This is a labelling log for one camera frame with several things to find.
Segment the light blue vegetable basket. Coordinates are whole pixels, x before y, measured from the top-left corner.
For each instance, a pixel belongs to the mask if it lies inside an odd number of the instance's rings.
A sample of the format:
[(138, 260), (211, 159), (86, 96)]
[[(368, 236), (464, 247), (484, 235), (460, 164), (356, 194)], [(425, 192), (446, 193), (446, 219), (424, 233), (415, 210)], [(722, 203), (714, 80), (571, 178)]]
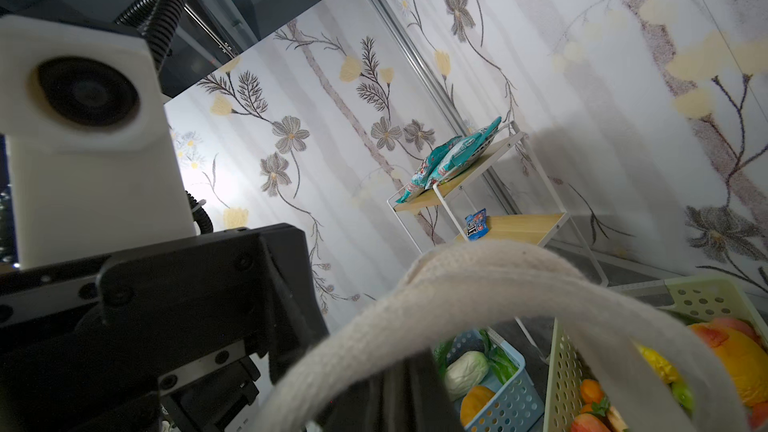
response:
[[(543, 417), (543, 401), (526, 371), (523, 356), (494, 330), (486, 330), (491, 340), (517, 364), (518, 371), (504, 384), (488, 374), (480, 385), (493, 390), (495, 396), (469, 425), (462, 426), (467, 431), (529, 431)], [(464, 397), (452, 401), (459, 418)]]

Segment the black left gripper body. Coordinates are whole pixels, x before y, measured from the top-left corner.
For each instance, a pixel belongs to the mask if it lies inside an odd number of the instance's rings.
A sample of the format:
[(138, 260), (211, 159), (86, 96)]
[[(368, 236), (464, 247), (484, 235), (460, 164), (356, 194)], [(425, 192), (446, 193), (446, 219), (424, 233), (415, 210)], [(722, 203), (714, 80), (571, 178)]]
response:
[(4, 274), (1, 427), (223, 429), (328, 334), (302, 230), (238, 229)]

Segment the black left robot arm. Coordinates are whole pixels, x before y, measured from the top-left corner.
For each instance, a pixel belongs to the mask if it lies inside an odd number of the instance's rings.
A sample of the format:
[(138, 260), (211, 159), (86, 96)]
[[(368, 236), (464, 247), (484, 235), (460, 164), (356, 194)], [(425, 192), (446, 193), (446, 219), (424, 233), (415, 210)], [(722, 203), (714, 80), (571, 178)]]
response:
[(217, 232), (184, 189), (157, 76), (185, 5), (1, 19), (5, 431), (222, 431), (256, 358), (280, 379), (328, 333), (304, 233)]

